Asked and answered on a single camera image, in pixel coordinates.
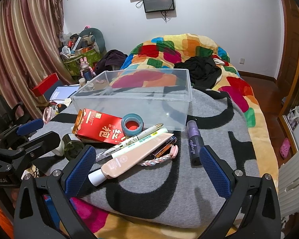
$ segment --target white container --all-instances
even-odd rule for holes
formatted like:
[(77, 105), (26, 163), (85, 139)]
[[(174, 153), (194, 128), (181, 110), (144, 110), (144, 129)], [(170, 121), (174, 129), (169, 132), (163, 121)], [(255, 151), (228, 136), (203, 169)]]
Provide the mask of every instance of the white container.
[(168, 130), (183, 131), (192, 88), (187, 69), (104, 71), (71, 99), (77, 111), (87, 108), (121, 118), (135, 113), (145, 127), (164, 123)]

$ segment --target pink shoe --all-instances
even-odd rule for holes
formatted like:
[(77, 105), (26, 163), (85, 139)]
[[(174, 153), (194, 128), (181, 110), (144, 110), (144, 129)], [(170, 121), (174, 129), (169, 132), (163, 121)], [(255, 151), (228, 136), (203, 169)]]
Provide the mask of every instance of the pink shoe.
[(280, 155), (283, 159), (286, 159), (289, 153), (290, 149), (290, 142), (288, 138), (285, 138), (282, 142), (281, 148), (280, 148)]

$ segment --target tape roll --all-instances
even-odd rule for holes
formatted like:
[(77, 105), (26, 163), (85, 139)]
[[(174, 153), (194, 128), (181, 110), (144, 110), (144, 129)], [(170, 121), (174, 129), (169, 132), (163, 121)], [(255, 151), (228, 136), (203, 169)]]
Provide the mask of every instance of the tape roll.
[[(126, 124), (129, 121), (135, 121), (138, 124), (138, 128), (135, 130), (128, 129), (126, 127)], [(144, 122), (139, 115), (137, 115), (135, 113), (129, 113), (122, 118), (121, 126), (122, 126), (124, 135), (133, 137), (133, 136), (137, 136), (139, 133), (141, 133), (143, 131)]]

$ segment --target braided bracelet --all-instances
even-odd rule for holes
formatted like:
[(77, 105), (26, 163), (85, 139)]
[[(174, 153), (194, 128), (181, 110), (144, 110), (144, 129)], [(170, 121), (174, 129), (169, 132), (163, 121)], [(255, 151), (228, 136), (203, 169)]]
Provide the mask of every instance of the braided bracelet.
[(147, 161), (140, 161), (138, 165), (141, 166), (153, 166), (155, 164), (160, 164), (162, 162), (165, 162), (168, 159), (174, 159), (177, 156), (178, 153), (178, 146), (172, 146), (171, 147), (171, 152), (168, 155), (162, 156), (157, 159), (153, 160), (147, 160)]

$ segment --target purple cap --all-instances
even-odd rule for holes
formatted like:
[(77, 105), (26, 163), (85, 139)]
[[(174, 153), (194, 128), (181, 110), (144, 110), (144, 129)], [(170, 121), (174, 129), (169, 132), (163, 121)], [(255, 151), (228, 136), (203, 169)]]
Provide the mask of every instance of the purple cap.
[(187, 132), (189, 137), (201, 135), (201, 133), (198, 130), (197, 124), (194, 120), (190, 120), (187, 122)]

